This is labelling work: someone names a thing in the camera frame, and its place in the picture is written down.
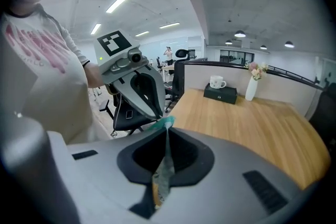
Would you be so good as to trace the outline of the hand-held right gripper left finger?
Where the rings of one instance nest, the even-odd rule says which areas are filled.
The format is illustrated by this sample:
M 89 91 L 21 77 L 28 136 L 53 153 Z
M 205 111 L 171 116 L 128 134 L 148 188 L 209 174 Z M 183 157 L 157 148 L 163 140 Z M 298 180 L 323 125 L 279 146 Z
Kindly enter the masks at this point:
M 56 222 L 167 223 L 165 208 L 155 209 L 152 185 L 129 181 L 117 162 L 127 146 L 158 133 L 67 146 L 48 132 L 47 198 Z

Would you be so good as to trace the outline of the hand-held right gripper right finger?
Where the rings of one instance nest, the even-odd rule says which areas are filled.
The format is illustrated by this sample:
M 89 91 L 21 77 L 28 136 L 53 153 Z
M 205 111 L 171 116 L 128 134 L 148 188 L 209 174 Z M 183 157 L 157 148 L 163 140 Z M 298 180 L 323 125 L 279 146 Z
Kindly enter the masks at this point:
M 286 201 L 301 193 L 286 173 L 237 143 L 184 130 L 214 153 L 214 166 L 196 185 L 173 187 L 157 212 L 158 223 L 257 223 L 268 216 L 243 174 L 257 171 Z

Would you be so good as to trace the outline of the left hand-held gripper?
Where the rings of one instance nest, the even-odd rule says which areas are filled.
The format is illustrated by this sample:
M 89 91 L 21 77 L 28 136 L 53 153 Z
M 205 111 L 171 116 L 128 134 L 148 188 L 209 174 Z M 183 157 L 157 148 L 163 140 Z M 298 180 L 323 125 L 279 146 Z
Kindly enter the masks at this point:
M 161 75 L 124 30 L 113 30 L 94 41 L 99 72 L 106 85 L 118 92 L 148 119 L 163 117 L 165 87 Z

